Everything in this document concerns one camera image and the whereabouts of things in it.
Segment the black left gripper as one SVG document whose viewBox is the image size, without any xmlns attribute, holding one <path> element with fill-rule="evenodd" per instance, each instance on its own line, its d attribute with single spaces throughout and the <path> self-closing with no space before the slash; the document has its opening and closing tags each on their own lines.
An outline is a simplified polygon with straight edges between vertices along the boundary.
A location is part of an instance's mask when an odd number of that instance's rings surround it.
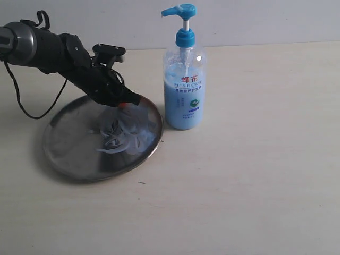
<svg viewBox="0 0 340 255">
<path fill-rule="evenodd" d="M 64 59 L 61 61 L 61 76 L 98 104 L 118 106 L 120 109 L 125 109 L 127 103 L 140 104 L 140 94 L 127 89 L 107 69 L 93 65 L 91 58 L 79 63 L 73 59 Z"/>
</svg>

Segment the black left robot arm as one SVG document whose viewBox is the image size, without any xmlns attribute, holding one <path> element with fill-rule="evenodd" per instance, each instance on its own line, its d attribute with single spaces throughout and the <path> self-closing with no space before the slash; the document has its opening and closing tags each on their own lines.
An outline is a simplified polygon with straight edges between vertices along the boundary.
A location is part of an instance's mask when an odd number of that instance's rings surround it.
<svg viewBox="0 0 340 255">
<path fill-rule="evenodd" d="M 23 22 L 1 27 L 1 59 L 5 62 L 34 67 L 44 74 L 58 73 L 101 105 L 138 105 L 141 95 L 128 89 L 112 69 L 115 62 L 123 62 L 125 48 L 96 44 L 93 52 L 90 56 L 79 37 L 69 33 L 57 35 Z"/>
</svg>

